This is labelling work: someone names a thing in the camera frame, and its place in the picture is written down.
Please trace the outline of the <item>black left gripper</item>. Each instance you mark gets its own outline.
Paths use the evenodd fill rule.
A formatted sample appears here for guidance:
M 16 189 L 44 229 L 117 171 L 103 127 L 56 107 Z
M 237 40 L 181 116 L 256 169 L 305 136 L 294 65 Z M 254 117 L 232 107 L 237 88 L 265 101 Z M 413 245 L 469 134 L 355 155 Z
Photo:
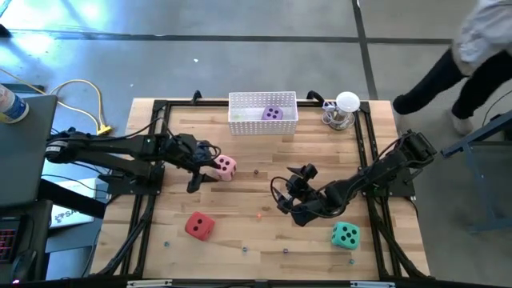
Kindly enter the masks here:
M 186 192 L 196 192 L 202 182 L 217 182 L 216 177 L 200 174 L 202 167 L 218 168 L 215 159 L 218 157 L 218 147 L 207 140 L 197 140 L 192 134 L 177 134 L 167 142 L 167 161 L 178 168 L 192 173 Z

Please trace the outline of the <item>large pink foam die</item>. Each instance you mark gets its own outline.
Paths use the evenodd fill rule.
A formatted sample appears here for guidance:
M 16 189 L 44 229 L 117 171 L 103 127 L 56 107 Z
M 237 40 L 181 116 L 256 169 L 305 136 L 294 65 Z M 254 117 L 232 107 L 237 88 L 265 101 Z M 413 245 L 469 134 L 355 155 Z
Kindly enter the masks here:
M 214 161 L 218 164 L 214 170 L 216 179 L 224 182 L 231 181 L 237 170 L 236 161 L 225 155 L 219 155 Z

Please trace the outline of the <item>large red foam die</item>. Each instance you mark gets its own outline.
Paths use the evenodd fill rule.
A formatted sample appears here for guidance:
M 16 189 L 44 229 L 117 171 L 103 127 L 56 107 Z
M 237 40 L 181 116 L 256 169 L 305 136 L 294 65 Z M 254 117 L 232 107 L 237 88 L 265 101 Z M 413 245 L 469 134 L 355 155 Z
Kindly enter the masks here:
M 213 231 L 215 220 L 200 212 L 193 212 L 185 224 L 185 232 L 200 241 L 206 241 Z

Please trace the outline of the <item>white perforated basket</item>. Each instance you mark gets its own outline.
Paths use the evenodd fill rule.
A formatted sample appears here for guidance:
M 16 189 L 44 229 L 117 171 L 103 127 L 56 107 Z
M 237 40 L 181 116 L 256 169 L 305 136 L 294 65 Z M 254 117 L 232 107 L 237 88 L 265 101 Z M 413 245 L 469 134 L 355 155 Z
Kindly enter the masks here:
M 266 106 L 278 106 L 282 120 L 262 120 Z M 232 135 L 294 134 L 298 124 L 295 91 L 229 93 L 228 123 Z

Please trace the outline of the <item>large green foam die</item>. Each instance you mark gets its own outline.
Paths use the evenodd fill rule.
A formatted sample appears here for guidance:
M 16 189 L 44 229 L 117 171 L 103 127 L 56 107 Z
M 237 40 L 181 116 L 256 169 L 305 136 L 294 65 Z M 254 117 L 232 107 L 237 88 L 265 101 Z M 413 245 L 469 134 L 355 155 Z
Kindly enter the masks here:
M 349 222 L 337 222 L 334 225 L 331 243 L 348 250 L 356 250 L 360 243 L 360 229 Z

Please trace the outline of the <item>large purple foam die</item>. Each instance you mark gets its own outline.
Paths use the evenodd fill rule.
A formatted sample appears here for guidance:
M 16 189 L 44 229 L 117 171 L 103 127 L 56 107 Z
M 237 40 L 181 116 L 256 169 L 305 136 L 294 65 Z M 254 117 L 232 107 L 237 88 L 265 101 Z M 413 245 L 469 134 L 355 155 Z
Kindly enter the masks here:
M 262 120 L 274 121 L 282 120 L 283 111 L 278 106 L 266 106 L 262 113 Z

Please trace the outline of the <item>white mushroom table lamp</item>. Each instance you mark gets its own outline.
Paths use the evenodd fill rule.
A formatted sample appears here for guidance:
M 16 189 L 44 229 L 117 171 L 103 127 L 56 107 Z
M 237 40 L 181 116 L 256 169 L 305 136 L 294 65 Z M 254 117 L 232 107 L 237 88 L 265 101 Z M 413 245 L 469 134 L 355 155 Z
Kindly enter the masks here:
M 334 101 L 325 101 L 322 122 L 333 130 L 345 130 L 355 122 L 354 113 L 360 108 L 360 98 L 353 92 L 341 92 Z

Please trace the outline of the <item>white printed box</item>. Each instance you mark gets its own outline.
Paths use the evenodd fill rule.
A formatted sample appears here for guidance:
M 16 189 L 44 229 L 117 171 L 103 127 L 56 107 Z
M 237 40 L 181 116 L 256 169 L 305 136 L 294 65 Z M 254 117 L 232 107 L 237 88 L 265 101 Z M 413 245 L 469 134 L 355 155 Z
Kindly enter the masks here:
M 63 181 L 58 185 L 72 190 L 82 196 L 94 198 L 97 194 L 97 181 L 95 178 L 79 179 L 78 182 Z M 73 226 L 92 222 L 94 218 L 89 215 L 81 214 L 76 210 L 65 208 L 59 205 L 53 205 L 51 211 L 50 228 L 56 229 L 65 226 Z

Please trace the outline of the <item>dark grey side desk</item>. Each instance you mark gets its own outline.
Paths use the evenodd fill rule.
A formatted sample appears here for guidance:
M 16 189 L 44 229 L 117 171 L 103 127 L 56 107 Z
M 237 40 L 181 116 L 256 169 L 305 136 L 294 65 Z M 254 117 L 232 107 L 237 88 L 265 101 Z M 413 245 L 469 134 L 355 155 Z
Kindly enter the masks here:
M 57 98 L 47 95 L 25 101 L 30 110 L 23 120 L 0 123 L 0 207 L 32 202 L 38 194 Z

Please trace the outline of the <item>blue grey metal stand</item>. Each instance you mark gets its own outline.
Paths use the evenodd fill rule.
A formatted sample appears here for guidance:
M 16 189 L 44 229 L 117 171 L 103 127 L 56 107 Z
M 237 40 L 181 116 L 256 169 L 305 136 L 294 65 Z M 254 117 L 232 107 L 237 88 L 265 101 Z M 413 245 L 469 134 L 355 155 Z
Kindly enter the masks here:
M 512 218 L 504 218 L 496 215 L 495 197 L 490 192 L 488 178 L 484 175 L 478 167 L 478 162 L 474 153 L 476 146 L 489 147 L 489 146 L 506 146 L 511 142 L 486 142 L 486 139 L 502 132 L 505 128 L 512 128 L 512 110 L 501 114 L 494 120 L 484 124 L 475 132 L 458 140 L 452 146 L 449 146 L 441 151 L 444 158 L 450 158 L 456 153 L 463 152 L 465 154 L 466 163 L 474 176 L 476 189 L 481 203 L 484 205 L 486 220 L 484 223 L 473 224 L 468 226 L 469 232 L 480 233 L 484 231 L 502 230 L 512 228 Z

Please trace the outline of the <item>black computer mouse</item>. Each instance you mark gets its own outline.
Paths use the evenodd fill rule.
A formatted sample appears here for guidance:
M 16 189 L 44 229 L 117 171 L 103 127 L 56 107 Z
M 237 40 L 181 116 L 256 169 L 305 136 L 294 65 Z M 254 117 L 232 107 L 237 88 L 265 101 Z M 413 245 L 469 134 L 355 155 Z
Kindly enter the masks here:
M 11 281 L 22 282 L 31 280 L 34 274 L 36 261 L 36 250 L 25 250 L 21 252 L 13 262 L 11 269 Z

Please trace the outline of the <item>backlit black keyboard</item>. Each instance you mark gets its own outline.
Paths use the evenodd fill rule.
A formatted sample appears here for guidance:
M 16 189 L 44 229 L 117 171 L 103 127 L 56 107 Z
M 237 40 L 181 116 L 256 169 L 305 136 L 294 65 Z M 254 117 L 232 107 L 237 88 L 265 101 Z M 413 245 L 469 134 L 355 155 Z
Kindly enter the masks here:
M 20 226 L 20 217 L 0 218 L 0 263 L 12 263 L 14 260 Z

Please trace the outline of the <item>white plastic bottle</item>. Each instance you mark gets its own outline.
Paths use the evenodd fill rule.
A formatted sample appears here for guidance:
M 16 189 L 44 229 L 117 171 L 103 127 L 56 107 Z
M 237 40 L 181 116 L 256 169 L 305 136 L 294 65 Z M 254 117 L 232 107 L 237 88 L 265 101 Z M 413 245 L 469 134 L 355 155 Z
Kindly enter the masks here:
M 0 84 L 0 122 L 13 124 L 29 113 L 29 105 L 14 92 Z

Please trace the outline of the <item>person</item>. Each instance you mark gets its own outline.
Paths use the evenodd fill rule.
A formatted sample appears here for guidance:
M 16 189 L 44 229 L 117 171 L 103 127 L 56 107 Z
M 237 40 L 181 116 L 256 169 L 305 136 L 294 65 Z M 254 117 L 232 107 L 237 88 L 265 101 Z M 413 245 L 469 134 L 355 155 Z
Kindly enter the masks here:
M 478 0 L 440 59 L 409 92 L 392 101 L 394 112 L 404 119 L 463 79 L 449 117 L 454 130 L 466 136 L 473 130 L 474 112 L 512 80 L 512 0 Z

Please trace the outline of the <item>black aluminium table frame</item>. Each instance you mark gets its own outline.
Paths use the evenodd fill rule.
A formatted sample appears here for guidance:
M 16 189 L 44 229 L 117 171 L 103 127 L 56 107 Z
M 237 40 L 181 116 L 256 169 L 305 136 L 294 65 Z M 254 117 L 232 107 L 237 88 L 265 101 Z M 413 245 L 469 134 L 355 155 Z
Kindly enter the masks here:
M 128 118 L 135 131 L 169 115 L 175 133 L 205 139 L 237 163 L 230 182 L 205 183 L 189 194 L 189 175 L 167 166 L 150 226 L 145 278 L 375 280 L 378 265 L 367 201 L 356 197 L 342 215 L 362 233 L 357 249 L 334 246 L 334 221 L 297 226 L 270 195 L 291 167 L 314 164 L 312 185 L 348 178 L 395 140 L 390 104 L 371 101 L 360 130 L 334 131 L 321 121 L 322 108 L 302 102 L 296 131 L 288 135 L 237 136 L 230 132 L 224 99 L 137 98 Z

